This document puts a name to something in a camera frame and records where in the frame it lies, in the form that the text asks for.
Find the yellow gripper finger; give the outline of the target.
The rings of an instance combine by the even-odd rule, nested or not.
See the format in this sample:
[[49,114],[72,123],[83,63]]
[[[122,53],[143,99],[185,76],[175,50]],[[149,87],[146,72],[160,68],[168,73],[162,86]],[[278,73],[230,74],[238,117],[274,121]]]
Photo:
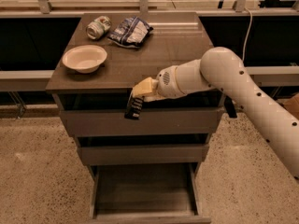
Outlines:
[[133,87],[134,97],[148,97],[156,93],[158,80],[147,77]]
[[153,102],[153,101],[161,101],[164,100],[165,97],[161,96],[161,95],[151,95],[151,96],[145,96],[144,97],[144,102]]

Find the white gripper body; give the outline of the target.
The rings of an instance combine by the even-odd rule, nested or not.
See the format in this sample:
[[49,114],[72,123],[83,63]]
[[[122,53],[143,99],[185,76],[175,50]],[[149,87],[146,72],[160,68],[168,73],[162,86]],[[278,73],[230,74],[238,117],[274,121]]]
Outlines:
[[178,87],[177,69],[177,65],[172,65],[159,72],[156,77],[158,80],[157,92],[159,95],[167,99],[177,99],[184,96],[184,93]]

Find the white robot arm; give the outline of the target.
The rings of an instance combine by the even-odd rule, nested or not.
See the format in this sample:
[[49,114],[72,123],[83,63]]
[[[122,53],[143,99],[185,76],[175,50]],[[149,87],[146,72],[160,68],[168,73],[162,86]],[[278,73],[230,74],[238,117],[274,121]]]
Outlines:
[[230,49],[209,49],[199,60],[172,65],[135,85],[127,105],[137,119],[142,104],[177,99],[218,89],[243,109],[268,145],[294,177],[299,176],[299,120],[252,80],[242,60]]

